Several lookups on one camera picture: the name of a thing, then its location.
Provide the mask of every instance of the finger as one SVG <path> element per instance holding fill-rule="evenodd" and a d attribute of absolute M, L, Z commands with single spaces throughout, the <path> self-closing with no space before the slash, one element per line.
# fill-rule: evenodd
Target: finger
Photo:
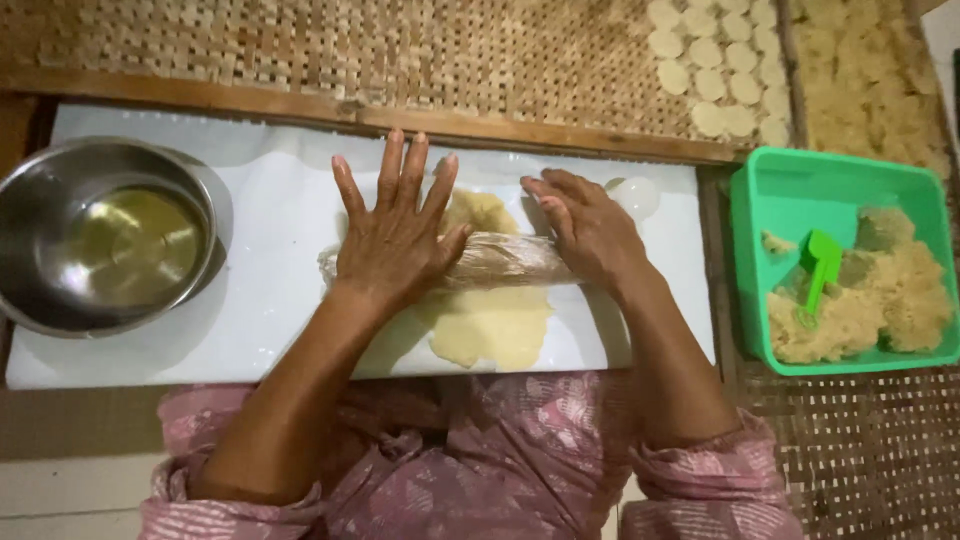
<path fill-rule="evenodd" d="M 340 198 L 344 200 L 344 207 L 347 208 L 347 218 L 352 220 L 367 211 L 363 203 L 363 196 L 357 189 L 357 183 L 353 180 L 353 173 L 350 172 L 350 166 L 343 156 L 334 156 L 330 161 L 333 165 L 333 180 L 340 189 Z"/>
<path fill-rule="evenodd" d="M 579 202 L 574 201 L 567 196 L 566 193 L 563 193 L 558 188 L 544 182 L 543 180 L 537 180 L 532 176 L 525 176 L 520 179 L 520 185 L 522 185 L 528 193 L 537 197 L 538 201 L 543 197 L 556 197 L 557 199 L 560 199 L 564 203 L 566 210 L 571 215 L 578 214 L 583 208 Z"/>
<path fill-rule="evenodd" d="M 557 237 L 567 245 L 571 244 L 574 239 L 573 217 L 564 202 L 557 197 L 547 195 L 540 198 L 540 207 L 546 214 L 547 220 L 550 221 L 550 227 L 553 227 L 553 232 L 557 234 Z"/>
<path fill-rule="evenodd" d="M 380 176 L 376 180 L 376 207 L 389 209 L 396 200 L 396 186 L 400 181 L 400 164 L 403 163 L 403 132 L 393 128 L 387 135 L 387 147 L 383 149 Z"/>
<path fill-rule="evenodd" d="M 574 176 L 562 169 L 543 169 L 543 179 L 562 191 L 567 197 L 581 203 L 588 202 L 588 184 L 585 179 Z"/>
<path fill-rule="evenodd" d="M 400 186 L 396 193 L 396 203 L 411 209 L 417 209 L 417 195 L 423 183 L 423 167 L 426 166 L 426 152 L 429 143 L 426 134 L 420 132 L 414 137 L 407 149 L 407 157 L 403 160 L 403 170 L 400 171 Z"/>
<path fill-rule="evenodd" d="M 430 191 L 426 194 L 426 200 L 423 201 L 423 210 L 420 212 L 433 219 L 440 219 L 446 209 L 446 202 L 450 200 L 450 193 L 453 191 L 453 183 L 457 179 L 457 171 L 460 169 L 460 160 L 457 155 L 450 153 L 441 162 L 437 170 L 437 178 L 434 179 Z"/>
<path fill-rule="evenodd" d="M 449 269 L 460 255 L 464 252 L 464 246 L 467 245 L 467 237 L 473 233 L 473 227 L 463 224 L 440 239 L 440 255 L 444 270 Z"/>

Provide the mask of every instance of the plastic wrap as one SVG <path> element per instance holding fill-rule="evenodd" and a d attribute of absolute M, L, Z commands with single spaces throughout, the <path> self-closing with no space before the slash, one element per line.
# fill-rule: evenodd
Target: plastic wrap
<path fill-rule="evenodd" d="M 339 248 L 320 253 L 318 263 L 327 284 L 337 276 Z M 461 291 L 556 285 L 579 282 L 545 236 L 473 233 L 460 260 L 447 272 L 439 289 Z"/>

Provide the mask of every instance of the hand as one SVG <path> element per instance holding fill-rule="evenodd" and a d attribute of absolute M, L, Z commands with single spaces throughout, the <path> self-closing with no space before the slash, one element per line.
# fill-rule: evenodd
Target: hand
<path fill-rule="evenodd" d="M 427 147 L 426 135 L 417 134 L 404 159 L 403 132 L 390 132 L 373 211 L 367 211 L 347 162 L 333 157 L 333 177 L 348 218 L 333 288 L 361 292 L 388 317 L 430 288 L 463 253 L 470 234 L 469 226 L 461 225 L 437 240 L 457 177 L 458 161 L 453 154 L 441 162 L 422 209 L 417 208 Z"/>
<path fill-rule="evenodd" d="M 535 195 L 557 235 L 566 265 L 615 299 L 651 269 L 634 220 L 598 184 L 559 169 L 520 183 Z"/>

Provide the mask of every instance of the green plastic container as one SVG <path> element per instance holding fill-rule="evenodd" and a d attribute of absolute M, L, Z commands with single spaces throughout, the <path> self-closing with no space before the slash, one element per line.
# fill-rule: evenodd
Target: green plastic container
<path fill-rule="evenodd" d="M 947 207 L 939 179 L 926 169 L 805 150 L 763 147 L 731 179 L 733 253 L 746 346 L 781 375 L 859 373 L 949 364 L 960 355 L 960 319 L 944 330 L 944 340 L 928 353 L 877 350 L 837 362 L 786 364 L 770 346 L 766 294 L 800 260 L 800 250 L 772 256 L 760 232 L 801 244 L 811 229 L 833 236 L 844 248 L 856 237 L 857 210 L 899 206 L 917 226 L 917 239 L 929 246 L 946 269 L 944 286 L 957 305 Z"/>

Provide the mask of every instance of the metal bowl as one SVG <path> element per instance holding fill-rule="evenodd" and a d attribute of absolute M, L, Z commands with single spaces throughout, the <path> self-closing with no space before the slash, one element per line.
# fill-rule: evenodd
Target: metal bowl
<path fill-rule="evenodd" d="M 216 238 L 206 188 L 175 160 L 72 139 L 0 182 L 0 309 L 56 337 L 127 331 L 199 290 Z"/>

